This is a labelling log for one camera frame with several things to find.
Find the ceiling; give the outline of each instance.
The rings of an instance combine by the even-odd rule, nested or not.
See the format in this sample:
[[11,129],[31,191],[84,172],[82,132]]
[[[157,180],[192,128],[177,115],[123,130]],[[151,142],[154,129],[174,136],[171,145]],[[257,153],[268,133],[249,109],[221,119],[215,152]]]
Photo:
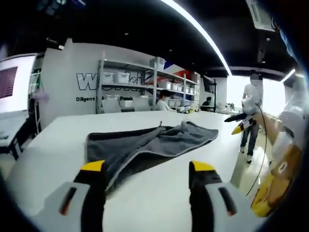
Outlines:
[[[14,31],[10,31],[9,38],[18,40],[17,44],[11,44],[12,53],[42,52],[47,37],[60,44],[71,37],[76,43],[109,44],[163,57],[207,76],[227,76],[216,53],[197,29],[160,0],[85,2],[82,10],[66,5],[52,16],[29,9],[28,14],[12,24]],[[177,3],[212,37],[229,66],[282,74],[297,67],[278,33],[255,29],[245,0],[178,0]],[[258,62],[261,47],[265,63]],[[250,74],[250,70],[231,71],[233,75]],[[274,80],[283,78],[282,74],[261,74]]]

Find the plastic box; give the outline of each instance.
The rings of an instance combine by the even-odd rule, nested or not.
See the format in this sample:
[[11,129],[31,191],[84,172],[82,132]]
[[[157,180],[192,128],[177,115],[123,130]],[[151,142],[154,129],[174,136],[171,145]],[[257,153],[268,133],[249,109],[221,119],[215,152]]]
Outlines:
[[165,89],[169,89],[170,90],[172,83],[168,82],[168,81],[160,81],[158,83],[158,85],[159,85],[160,88],[165,88]]
[[194,88],[189,88],[189,93],[194,94]]
[[175,102],[176,102],[176,99],[169,99],[169,101],[168,101],[169,107],[175,106]]
[[179,91],[179,85],[178,85],[178,84],[175,84],[175,83],[172,83],[172,84],[171,84],[171,89],[170,89],[170,90]]
[[111,99],[111,98],[117,98],[119,100],[120,95],[105,95],[105,96],[103,96],[103,98],[104,98],[104,100]]
[[113,84],[114,83],[114,73],[112,72],[104,72],[103,73],[103,78],[102,78],[102,83],[103,84]]
[[183,85],[178,84],[178,90],[177,91],[182,92],[183,91]]
[[187,106],[187,105],[192,106],[192,105],[193,105],[193,103],[194,103],[194,101],[189,101],[189,100],[186,100],[186,101],[184,102],[184,105],[185,105],[185,106]]
[[115,83],[128,84],[129,83],[129,77],[130,77],[129,73],[120,72],[120,73],[117,73],[117,75],[114,77],[114,82]]
[[154,63],[158,63],[158,70],[163,71],[164,70],[164,65],[165,65],[165,60],[161,57],[155,57],[150,60],[150,67],[155,67]]
[[189,92],[190,92],[190,88],[187,87],[187,88],[185,88],[185,90],[184,90],[184,88],[183,88],[183,92],[184,92],[184,93],[189,93]]
[[181,105],[182,105],[182,100],[181,99],[176,99],[175,106],[181,106]]
[[121,107],[134,107],[133,100],[121,100],[119,104]]

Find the white shirt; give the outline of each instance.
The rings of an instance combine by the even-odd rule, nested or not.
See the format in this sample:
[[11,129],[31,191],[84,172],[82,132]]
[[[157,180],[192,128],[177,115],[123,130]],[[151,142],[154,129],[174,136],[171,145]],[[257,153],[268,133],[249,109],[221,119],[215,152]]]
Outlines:
[[158,100],[158,102],[156,103],[156,109],[157,110],[170,110],[173,111],[165,101],[163,100]]
[[255,99],[255,102],[263,101],[263,84],[258,86],[254,86],[251,83],[245,86],[243,94],[247,96],[247,98],[252,97]]

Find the white table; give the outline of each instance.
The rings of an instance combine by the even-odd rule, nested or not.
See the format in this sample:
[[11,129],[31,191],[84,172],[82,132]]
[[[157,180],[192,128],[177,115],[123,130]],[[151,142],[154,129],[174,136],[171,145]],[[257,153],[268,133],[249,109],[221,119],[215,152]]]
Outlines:
[[216,113],[219,114],[224,114],[224,115],[235,115],[235,114],[239,114],[239,111],[236,110],[221,110],[221,109],[216,109]]
[[218,137],[130,177],[108,197],[103,226],[105,232],[189,232],[189,161],[210,163],[225,182],[230,181],[236,165],[240,134],[231,135],[237,123],[224,123],[227,117],[168,111],[59,117],[29,144],[6,183],[25,214],[34,215],[52,191],[78,174],[84,164],[84,142],[89,133],[140,130],[157,127],[160,121],[162,125],[176,126],[187,118],[205,128],[218,129]]
[[11,152],[14,159],[18,159],[21,151],[16,135],[25,122],[23,114],[0,118],[0,153]]

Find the air conditioner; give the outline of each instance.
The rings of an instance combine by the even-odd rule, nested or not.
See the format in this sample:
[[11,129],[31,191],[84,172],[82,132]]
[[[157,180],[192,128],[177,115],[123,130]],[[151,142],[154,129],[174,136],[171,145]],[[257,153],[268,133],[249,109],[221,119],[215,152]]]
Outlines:
[[275,31],[271,26],[271,16],[259,5],[256,0],[246,0],[254,27],[260,30]]

